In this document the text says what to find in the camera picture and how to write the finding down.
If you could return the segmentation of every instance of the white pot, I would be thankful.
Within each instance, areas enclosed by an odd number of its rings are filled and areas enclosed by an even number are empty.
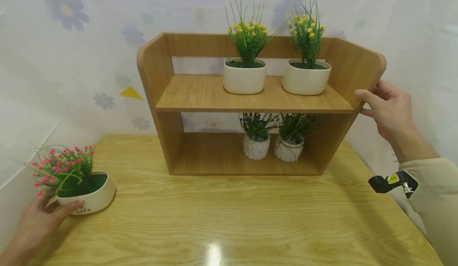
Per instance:
[[[92,175],[106,175],[107,179],[101,188],[94,191],[90,194],[85,194],[84,196],[73,196],[73,197],[57,197],[57,201],[60,205],[64,206],[75,200],[84,200],[84,206],[78,209],[75,212],[72,212],[71,215],[84,215],[92,214],[93,212],[98,212],[103,208],[106,208],[115,196],[115,183],[111,177],[106,172],[93,172]]]
[[[224,61],[223,85],[227,92],[235,94],[256,94],[264,88],[266,79],[266,64],[256,59],[256,62],[264,64],[259,68],[236,68],[226,65],[229,61],[242,61],[240,58],[228,58]]]
[[[303,148],[304,142],[300,144],[289,144],[278,136],[274,146],[274,154],[282,161],[297,161]]]
[[[300,59],[290,59],[283,73],[283,89],[298,95],[318,95],[326,88],[326,83],[331,74],[331,65],[324,61],[317,61],[327,69],[314,70],[302,69],[291,66],[290,63],[302,62]]]
[[[270,135],[267,137],[267,140],[262,142],[257,142],[248,138],[247,134],[245,134],[245,137],[243,138],[243,152],[252,160],[260,160],[265,158],[267,152],[269,151],[269,146]]]

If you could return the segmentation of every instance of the sleeve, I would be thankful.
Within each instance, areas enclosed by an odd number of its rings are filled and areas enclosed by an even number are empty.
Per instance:
[[[444,266],[458,265],[458,169],[446,158],[400,165],[418,182],[409,199]]]

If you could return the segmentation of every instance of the hand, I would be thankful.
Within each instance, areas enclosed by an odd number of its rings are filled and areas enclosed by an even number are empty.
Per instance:
[[[413,124],[407,92],[380,80],[372,92],[358,89],[355,95],[371,107],[362,109],[361,114],[374,119],[380,136],[390,143],[400,163],[439,157]]]
[[[82,200],[77,200],[57,209],[59,203],[56,201],[48,205],[50,199],[44,194],[37,196],[25,209],[13,241],[0,256],[0,266],[27,265],[64,218],[84,204]]]

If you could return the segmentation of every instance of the floral backdrop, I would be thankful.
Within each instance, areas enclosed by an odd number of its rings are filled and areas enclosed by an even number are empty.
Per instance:
[[[163,31],[224,33],[229,1],[0,0],[0,250],[34,193],[21,165],[33,149],[94,144],[109,133],[156,133],[136,51]],[[242,1],[265,3],[263,21],[273,31],[301,0]],[[457,99],[457,0],[319,0],[319,6],[325,35],[386,56],[384,78],[415,95],[419,128],[458,163],[452,152],[458,131],[446,123],[456,116],[448,102]],[[173,59],[177,73],[222,72],[223,58]],[[269,75],[283,67],[268,59]],[[447,120],[431,119],[441,116]],[[187,132],[241,131],[237,114],[184,113],[183,122]],[[347,140],[373,172],[395,170],[371,121],[358,118]],[[402,196],[395,199],[409,211]]]

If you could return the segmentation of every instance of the triangle flag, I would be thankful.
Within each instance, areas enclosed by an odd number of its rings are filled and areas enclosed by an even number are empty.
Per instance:
[[[143,98],[135,91],[132,86],[127,87],[123,92],[120,93],[121,96],[134,98],[138,100],[143,100]]]

